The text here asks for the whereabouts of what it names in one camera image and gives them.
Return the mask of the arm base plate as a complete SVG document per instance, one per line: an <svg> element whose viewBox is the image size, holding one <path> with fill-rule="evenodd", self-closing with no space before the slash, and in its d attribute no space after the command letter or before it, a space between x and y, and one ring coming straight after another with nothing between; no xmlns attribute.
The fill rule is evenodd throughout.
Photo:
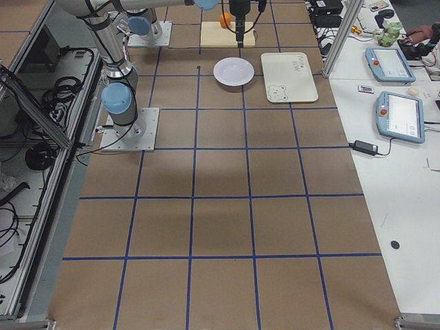
<svg viewBox="0 0 440 330"><path fill-rule="evenodd" d="M130 21L130 37L128 47L167 47L171 40L171 21L156 21L150 24L148 21Z"/></svg>
<svg viewBox="0 0 440 330"><path fill-rule="evenodd" d="M102 133L100 148L103 152L154 151L159 122L158 107L140 107L137 109L137 120L133 126L113 124L111 116L107 116L105 129Z"/></svg>

